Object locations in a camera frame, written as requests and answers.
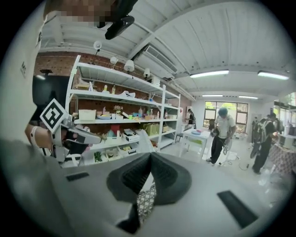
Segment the man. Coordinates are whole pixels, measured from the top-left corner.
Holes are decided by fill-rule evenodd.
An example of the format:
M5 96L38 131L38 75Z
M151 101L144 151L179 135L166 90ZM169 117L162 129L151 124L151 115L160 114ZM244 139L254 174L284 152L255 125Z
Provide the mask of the man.
M52 148L48 130L28 124L36 110L32 99L33 72L47 15L62 11L64 15L78 17L79 21L98 22L98 19L110 16L114 2L89 0L86 4L85 0L46 0L28 17L12 40L0 67L0 139L30 144L34 132L38 147Z
M252 122L252 143L254 143L254 138L256 137L258 118L255 117L255 120Z
M196 129L196 121L195 121L194 113L192 112L191 109L189 109L188 112L190 113L188 124L193 125L193 128Z
M264 129L264 131L262 131L262 134L258 134L259 140L256 141L257 143L261 144L260 149L259 149L259 153L256 156L255 163L253 165L253 171L256 174L260 174L260 169L265 164L265 161L268 157L269 150L271 147L272 139L277 138L277 134L275 132L276 129L273 125L273 122L275 120L276 120L275 113L272 113L269 116L266 116L265 118L260 120L259 126L261 126L262 129Z
M211 162L213 165L217 162L223 145L227 144L235 133L236 125L234 119L228 114L227 108L220 108L218 117L214 123L214 130L219 130L219 135L215 136L212 143L211 158L206 161Z

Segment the human hand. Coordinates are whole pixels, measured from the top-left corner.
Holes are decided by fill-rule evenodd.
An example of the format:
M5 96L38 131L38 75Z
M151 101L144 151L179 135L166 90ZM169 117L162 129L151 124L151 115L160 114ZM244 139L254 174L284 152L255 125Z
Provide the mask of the human hand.
M72 133L72 139L75 141L78 137L78 134L77 133ZM67 130L66 129L62 129L61 131L61 138L62 138L62 144L64 145L66 140L69 139L67 138ZM92 146L92 144L89 144L86 149L84 150L84 152L90 150L90 147Z

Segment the table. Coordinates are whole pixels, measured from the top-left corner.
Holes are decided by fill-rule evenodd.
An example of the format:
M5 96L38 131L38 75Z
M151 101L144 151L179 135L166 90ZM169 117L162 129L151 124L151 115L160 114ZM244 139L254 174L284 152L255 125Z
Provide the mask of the table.
M274 172L277 173L292 174L292 170L296 167L296 151L278 144L271 147L268 159L275 165Z
M202 147L201 157L203 157L204 149L207 145L208 138L210 137L210 132L209 131L202 131L202 133L200 135L194 135L191 133L192 131L196 131L196 129L191 128L189 130L182 132L183 138L181 141L181 149L180 149L179 157L181 157L182 151L186 145L188 145L187 151L189 150L190 140L195 140L194 143L196 143L197 145L200 145Z

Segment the white sleeve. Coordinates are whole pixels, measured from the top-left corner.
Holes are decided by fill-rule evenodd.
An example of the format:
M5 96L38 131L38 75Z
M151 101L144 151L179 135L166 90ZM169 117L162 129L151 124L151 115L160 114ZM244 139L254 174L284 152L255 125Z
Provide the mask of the white sleeve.
M229 125L230 127L234 127L235 126L235 121L232 117L229 118Z

